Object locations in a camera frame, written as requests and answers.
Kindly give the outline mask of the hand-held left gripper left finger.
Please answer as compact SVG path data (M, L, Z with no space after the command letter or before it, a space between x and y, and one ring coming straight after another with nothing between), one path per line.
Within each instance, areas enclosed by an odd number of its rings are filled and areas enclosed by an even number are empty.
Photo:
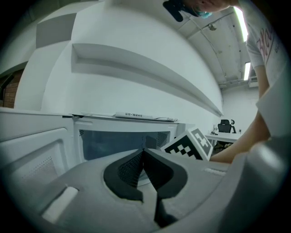
M44 187L27 210L38 230L159 230L138 180L143 150L81 163Z

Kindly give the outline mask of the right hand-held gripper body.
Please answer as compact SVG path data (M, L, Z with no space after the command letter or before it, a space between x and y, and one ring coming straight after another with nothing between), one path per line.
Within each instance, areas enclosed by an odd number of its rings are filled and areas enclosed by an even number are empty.
M190 128L164 145L161 151L176 156L209 161L213 146L198 128Z

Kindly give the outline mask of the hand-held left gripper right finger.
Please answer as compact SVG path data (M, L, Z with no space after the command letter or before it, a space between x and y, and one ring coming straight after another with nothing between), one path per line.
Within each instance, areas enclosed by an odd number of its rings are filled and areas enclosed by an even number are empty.
M229 199L218 187L228 165L145 149L143 168L153 191L152 199L146 201L153 213L143 217L143 227L221 227Z

